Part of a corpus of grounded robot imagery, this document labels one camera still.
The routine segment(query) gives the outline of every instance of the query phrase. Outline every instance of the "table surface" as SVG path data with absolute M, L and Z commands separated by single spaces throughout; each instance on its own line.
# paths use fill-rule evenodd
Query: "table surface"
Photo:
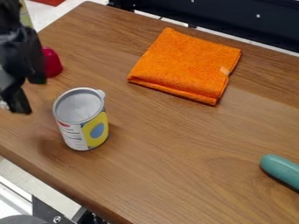
M 165 27 L 239 47 L 223 99 L 206 106 L 126 82 Z M 25 85 L 34 113 L 1 111 L 0 154 L 113 223 L 298 223 L 296 192 L 261 156 L 299 163 L 299 59 L 228 38 L 84 3 L 40 33 L 63 74 Z M 67 148 L 54 99 L 69 88 L 107 93 L 110 138 Z

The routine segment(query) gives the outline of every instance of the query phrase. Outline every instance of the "green plastic object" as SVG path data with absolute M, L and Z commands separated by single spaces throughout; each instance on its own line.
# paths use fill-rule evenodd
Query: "green plastic object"
M 265 155 L 261 159 L 261 168 L 271 176 L 299 191 L 299 165 L 276 155 Z

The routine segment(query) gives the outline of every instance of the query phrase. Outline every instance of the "folded towel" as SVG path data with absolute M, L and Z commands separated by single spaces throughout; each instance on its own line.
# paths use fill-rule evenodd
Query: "folded towel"
M 166 28 L 129 74 L 128 82 L 216 105 L 241 52 Z

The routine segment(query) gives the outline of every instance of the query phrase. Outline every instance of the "towel tag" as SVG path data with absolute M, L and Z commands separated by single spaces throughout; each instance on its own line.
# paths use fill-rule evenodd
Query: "towel tag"
M 226 68 L 224 68 L 223 66 L 220 68 L 220 72 L 221 73 L 224 73 L 225 75 L 229 75 L 229 71 L 228 71 L 228 69 L 226 69 Z

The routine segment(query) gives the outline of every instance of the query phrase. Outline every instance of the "white floor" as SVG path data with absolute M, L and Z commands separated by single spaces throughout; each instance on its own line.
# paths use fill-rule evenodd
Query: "white floor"
M 54 22 L 56 19 L 60 18 L 68 11 L 72 10 L 77 5 L 85 2 L 84 0 L 66 0 L 64 3 L 59 5 L 58 7 L 52 7 L 41 3 L 34 3 L 28 0 L 25 0 L 28 10 L 31 15 L 32 22 L 34 24 L 35 29 L 39 32 L 45 27 L 47 27 L 50 23 Z M 90 0 L 92 2 L 96 2 L 98 4 L 106 4 L 107 0 Z M 158 16 L 149 15 L 146 13 L 137 12 L 143 14 L 145 16 L 150 16 L 152 18 L 159 18 Z M 167 18 L 163 18 L 164 21 L 168 21 L 171 23 L 176 23 L 179 25 L 186 24 L 173 21 Z M 253 45 L 263 46 L 266 48 L 270 48 L 279 52 L 292 54 L 295 56 L 299 56 L 298 53 L 289 52 L 286 50 L 282 50 L 280 48 L 263 45 L 257 42 L 253 42 L 243 38 L 236 38 L 231 35 L 226 35 L 223 33 L 207 30 L 205 28 L 198 28 L 204 32 L 210 32 L 216 35 L 224 36 L 230 39 L 238 39 L 239 41 L 246 42 Z M 72 218 L 73 215 L 78 211 L 80 208 L 79 205 L 68 199 L 67 197 L 63 196 L 62 194 L 56 192 L 48 185 L 45 185 L 38 179 L 34 178 L 32 175 L 22 171 L 20 168 L 16 167 L 9 161 L 0 158 L 0 175 L 8 179 L 10 182 L 14 183 L 15 185 L 19 186 L 20 188 L 26 190 L 28 193 L 32 193 L 36 195 L 38 198 L 43 200 L 44 202 L 48 203 L 50 206 L 58 209 L 61 213 L 65 214 L 67 217 Z

